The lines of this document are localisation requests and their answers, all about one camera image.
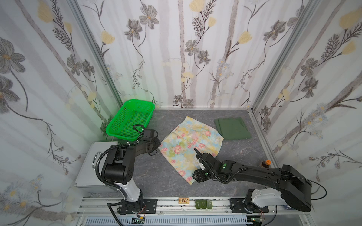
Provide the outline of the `green tag block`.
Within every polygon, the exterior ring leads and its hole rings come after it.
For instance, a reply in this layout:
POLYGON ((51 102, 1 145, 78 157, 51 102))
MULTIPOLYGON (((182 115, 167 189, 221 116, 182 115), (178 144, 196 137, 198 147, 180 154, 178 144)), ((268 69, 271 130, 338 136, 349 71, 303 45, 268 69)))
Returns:
POLYGON ((211 210, 213 208, 213 201, 212 200, 196 200, 195 201, 195 208, 202 209, 202 210, 211 210))

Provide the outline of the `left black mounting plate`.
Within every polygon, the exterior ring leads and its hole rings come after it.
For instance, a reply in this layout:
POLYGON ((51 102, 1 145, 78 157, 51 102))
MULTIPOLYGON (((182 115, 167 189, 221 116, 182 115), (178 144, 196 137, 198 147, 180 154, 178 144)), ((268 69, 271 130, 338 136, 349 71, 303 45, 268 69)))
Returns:
POLYGON ((157 207, 157 199, 144 199, 137 202, 121 201, 117 208, 117 213, 125 214, 155 214, 157 207))

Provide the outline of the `green plastic basket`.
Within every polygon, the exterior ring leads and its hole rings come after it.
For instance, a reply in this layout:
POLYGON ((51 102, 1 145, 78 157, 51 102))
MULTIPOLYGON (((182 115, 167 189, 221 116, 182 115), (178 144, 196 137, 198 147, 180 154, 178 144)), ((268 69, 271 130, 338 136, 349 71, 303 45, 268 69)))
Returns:
POLYGON ((126 141, 135 141, 140 133, 133 126, 147 127, 155 110, 149 101, 131 99, 126 101, 106 127, 107 135, 126 141))

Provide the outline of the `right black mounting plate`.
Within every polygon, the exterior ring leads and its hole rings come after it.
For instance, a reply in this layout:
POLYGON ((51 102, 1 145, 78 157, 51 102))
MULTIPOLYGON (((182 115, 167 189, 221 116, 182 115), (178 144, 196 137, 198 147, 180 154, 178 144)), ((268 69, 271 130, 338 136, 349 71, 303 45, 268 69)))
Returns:
POLYGON ((269 209, 267 206, 260 208, 251 202, 247 202, 245 199, 242 198, 231 198, 229 201, 232 213, 269 213, 269 209))

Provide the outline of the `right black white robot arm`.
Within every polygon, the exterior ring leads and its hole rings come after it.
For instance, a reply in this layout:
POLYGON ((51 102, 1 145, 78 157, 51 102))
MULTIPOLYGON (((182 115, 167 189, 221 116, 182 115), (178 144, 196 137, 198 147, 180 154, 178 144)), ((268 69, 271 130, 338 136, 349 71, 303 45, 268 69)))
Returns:
POLYGON ((200 168, 193 173, 199 183, 216 180, 222 184, 232 181, 247 181, 266 186, 266 189, 250 189, 244 200, 250 211, 270 205, 288 205, 291 208, 310 212, 312 184, 290 165, 282 168, 259 168, 235 161, 215 159, 209 153, 194 149, 200 168))

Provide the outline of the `small wooden tag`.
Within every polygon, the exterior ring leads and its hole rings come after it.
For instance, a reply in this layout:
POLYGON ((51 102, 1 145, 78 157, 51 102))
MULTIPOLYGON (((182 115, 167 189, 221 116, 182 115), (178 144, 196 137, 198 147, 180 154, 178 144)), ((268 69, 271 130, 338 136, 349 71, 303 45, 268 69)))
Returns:
POLYGON ((186 197, 180 197, 178 198, 178 203, 179 204, 189 204, 190 203, 190 199, 186 198, 186 197))

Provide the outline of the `black mounting plate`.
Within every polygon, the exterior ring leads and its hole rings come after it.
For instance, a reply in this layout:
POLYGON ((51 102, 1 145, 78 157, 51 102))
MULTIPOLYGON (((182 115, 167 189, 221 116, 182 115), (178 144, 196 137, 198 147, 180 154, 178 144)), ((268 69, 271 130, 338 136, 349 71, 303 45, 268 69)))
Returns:
POLYGON ((137 202, 121 201, 117 208, 117 213, 125 214, 155 214, 157 207, 157 199, 144 199, 137 202))
POLYGON ((245 199, 242 198, 231 198, 229 201, 232 213, 269 213, 269 209, 267 206, 260 208, 251 202, 247 202, 245 199))

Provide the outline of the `orange emergency stop button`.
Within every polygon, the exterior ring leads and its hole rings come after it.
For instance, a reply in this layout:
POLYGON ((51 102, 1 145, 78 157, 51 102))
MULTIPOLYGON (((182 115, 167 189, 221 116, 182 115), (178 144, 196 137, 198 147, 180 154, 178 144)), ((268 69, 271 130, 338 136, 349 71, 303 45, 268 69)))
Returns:
POLYGON ((272 162, 270 160, 265 160, 259 164, 259 168, 269 169, 271 167, 271 164, 272 162))

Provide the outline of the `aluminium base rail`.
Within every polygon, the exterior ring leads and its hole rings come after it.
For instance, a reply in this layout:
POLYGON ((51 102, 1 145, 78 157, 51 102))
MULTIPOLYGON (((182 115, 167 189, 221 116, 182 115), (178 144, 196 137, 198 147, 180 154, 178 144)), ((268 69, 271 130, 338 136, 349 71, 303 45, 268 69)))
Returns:
MULTIPOLYGON (((156 212, 153 216, 241 215, 241 213, 232 212, 229 197, 205 197, 204 199, 212 200, 212 209, 196 209, 195 201, 202 200, 202 197, 191 197, 189 204, 179 204, 177 197, 158 197, 156 212)), ((76 216, 111 216, 107 203, 116 203, 121 200, 121 197, 83 198, 76 216)))

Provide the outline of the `silver aluminium case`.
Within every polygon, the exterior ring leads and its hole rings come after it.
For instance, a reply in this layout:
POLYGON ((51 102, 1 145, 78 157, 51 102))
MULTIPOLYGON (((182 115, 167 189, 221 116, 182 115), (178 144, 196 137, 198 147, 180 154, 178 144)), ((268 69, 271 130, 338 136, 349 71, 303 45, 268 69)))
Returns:
POLYGON ((75 186, 88 193, 114 193, 115 189, 103 184, 96 176, 95 164, 100 155, 118 142, 95 142, 91 144, 80 172, 75 180, 75 186))

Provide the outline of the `green skirt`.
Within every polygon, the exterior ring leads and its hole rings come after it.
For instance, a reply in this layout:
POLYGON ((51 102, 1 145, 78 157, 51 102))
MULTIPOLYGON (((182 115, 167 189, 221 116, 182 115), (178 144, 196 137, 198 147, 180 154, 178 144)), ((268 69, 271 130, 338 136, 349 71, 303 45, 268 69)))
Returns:
POLYGON ((217 118, 215 119, 215 124, 218 133, 224 140, 244 140, 251 138, 251 133, 241 117, 217 118))

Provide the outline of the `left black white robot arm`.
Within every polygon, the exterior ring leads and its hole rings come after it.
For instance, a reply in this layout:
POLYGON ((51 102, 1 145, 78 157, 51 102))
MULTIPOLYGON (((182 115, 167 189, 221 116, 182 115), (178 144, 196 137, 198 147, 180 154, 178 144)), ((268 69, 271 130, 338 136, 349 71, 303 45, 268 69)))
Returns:
POLYGON ((139 214, 146 210, 143 192, 133 179, 135 158, 141 154, 152 156, 161 145, 156 130, 143 128, 139 131, 137 127, 138 124, 133 127, 139 133, 134 142, 112 145, 92 165, 99 181, 123 195, 120 202, 107 204, 112 213, 117 207, 120 215, 139 214))

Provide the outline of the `floral pastel skirt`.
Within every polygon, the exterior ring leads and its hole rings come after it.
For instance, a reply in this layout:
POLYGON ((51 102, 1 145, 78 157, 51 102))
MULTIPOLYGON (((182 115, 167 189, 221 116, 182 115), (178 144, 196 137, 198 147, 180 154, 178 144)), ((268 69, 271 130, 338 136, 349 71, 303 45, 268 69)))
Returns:
POLYGON ((223 137, 216 129, 187 116, 161 142, 160 151, 178 174, 192 185, 195 182, 192 175, 200 168, 194 148, 216 157, 222 142, 223 137))

